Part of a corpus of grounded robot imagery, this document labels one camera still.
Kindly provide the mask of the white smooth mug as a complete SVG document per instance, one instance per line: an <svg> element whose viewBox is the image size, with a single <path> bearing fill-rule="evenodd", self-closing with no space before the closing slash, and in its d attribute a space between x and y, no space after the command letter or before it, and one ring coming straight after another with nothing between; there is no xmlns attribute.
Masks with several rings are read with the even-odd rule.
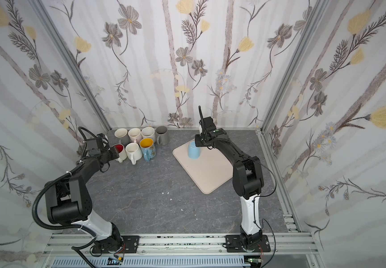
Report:
<svg viewBox="0 0 386 268"><path fill-rule="evenodd" d="M118 152L119 157L117 158L117 161L118 161L119 163L122 163L124 160L127 159L127 153L126 153L126 151L125 151L124 145L122 145L122 144L115 144L113 147L114 147L114 148L117 150L117 152Z"/></svg>

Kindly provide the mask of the plain light blue mug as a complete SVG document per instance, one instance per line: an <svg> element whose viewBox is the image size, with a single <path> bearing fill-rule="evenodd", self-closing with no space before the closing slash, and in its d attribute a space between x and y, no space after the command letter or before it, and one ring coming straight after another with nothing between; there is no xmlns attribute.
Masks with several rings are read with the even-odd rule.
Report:
<svg viewBox="0 0 386 268"><path fill-rule="evenodd" d="M188 157L190 159L198 159L201 154L201 149L196 146L194 141L191 141L188 145Z"/></svg>

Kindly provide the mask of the small grey mug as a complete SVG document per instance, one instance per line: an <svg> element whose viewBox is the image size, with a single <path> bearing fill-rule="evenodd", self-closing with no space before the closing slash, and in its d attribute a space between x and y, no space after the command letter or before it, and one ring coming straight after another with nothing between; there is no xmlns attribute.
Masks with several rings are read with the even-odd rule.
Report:
<svg viewBox="0 0 386 268"><path fill-rule="evenodd" d="M128 135L128 130L126 128L118 128L114 132L114 136L118 144L127 146L130 143L130 137Z"/></svg>

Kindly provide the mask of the white ribbed-bottom mug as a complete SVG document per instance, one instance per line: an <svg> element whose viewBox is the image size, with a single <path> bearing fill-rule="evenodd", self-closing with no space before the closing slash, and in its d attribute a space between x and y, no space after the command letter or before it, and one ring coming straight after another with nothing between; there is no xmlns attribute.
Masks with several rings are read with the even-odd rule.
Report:
<svg viewBox="0 0 386 268"><path fill-rule="evenodd" d="M132 165L135 165L143 157L140 146L135 142L128 144L125 147L125 150L127 157L131 161Z"/></svg>

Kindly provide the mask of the pink mug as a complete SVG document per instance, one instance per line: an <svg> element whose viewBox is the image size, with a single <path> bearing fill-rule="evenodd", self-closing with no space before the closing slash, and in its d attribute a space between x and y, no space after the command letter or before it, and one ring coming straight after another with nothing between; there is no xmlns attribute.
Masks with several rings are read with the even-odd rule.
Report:
<svg viewBox="0 0 386 268"><path fill-rule="evenodd" d="M128 131L128 136L130 139L130 142L134 142L136 144L139 144L142 140L142 131L139 128L132 128Z"/></svg>

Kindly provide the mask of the blue butterfly mug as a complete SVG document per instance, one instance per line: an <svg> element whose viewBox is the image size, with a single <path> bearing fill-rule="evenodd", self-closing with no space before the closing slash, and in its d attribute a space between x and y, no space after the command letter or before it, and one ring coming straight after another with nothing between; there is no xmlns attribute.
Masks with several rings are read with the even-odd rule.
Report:
<svg viewBox="0 0 386 268"><path fill-rule="evenodd" d="M144 160L150 161L157 155L154 141L151 138L143 138L139 144Z"/></svg>

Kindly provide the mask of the large grey mug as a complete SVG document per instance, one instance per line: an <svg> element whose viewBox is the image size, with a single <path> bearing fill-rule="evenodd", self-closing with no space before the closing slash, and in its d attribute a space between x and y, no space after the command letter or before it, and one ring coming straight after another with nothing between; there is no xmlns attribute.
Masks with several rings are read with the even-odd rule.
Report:
<svg viewBox="0 0 386 268"><path fill-rule="evenodd" d="M166 126L157 127L156 134L157 134L156 142L158 145L169 144L169 134L168 134L168 128Z"/></svg>

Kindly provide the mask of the cream yellow mug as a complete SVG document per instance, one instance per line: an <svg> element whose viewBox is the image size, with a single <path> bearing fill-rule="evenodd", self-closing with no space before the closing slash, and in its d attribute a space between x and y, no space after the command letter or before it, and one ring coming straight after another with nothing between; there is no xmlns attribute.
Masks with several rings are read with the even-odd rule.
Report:
<svg viewBox="0 0 386 268"><path fill-rule="evenodd" d="M151 138L153 141L156 140L156 131L153 127L145 127L141 131L143 138Z"/></svg>

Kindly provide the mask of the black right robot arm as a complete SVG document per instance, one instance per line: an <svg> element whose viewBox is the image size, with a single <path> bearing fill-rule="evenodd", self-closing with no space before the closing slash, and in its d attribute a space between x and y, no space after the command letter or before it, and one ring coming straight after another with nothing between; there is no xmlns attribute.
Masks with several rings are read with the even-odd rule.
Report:
<svg viewBox="0 0 386 268"><path fill-rule="evenodd" d="M250 251L263 236L258 211L264 187L261 162L258 157L251 157L236 146L224 129L215 126L211 117L202 117L199 124L200 134L195 136L196 146L218 149L232 164L233 188L240 196L242 208L240 242L244 249Z"/></svg>

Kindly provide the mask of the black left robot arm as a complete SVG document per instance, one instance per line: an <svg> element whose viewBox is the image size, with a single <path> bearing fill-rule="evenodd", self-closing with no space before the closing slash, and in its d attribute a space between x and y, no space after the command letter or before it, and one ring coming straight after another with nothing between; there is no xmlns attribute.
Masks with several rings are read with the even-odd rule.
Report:
<svg viewBox="0 0 386 268"><path fill-rule="evenodd" d="M85 152L77 166L66 173L44 194L48 220L61 226L75 226L91 233L97 241L114 238L115 227L100 217L92 207L86 183L105 165L118 158L104 134L86 141Z"/></svg>

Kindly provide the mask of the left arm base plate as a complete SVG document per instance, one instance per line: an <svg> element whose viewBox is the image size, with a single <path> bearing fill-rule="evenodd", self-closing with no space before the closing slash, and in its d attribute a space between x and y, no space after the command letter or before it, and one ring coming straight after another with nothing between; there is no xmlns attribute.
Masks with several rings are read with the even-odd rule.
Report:
<svg viewBox="0 0 386 268"><path fill-rule="evenodd" d="M95 241L91 248L93 255L104 253L136 253L139 246L140 236L120 236L117 240L108 237L104 240Z"/></svg>

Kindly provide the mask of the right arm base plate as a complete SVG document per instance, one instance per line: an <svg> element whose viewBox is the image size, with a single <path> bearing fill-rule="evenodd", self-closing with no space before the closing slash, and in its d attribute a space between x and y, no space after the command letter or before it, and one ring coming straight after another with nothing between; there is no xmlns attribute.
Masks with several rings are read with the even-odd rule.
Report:
<svg viewBox="0 0 386 268"><path fill-rule="evenodd" d="M271 246L268 237L264 234L261 237L244 236L243 234L228 234L225 236L223 247L228 253L268 253Z"/></svg>

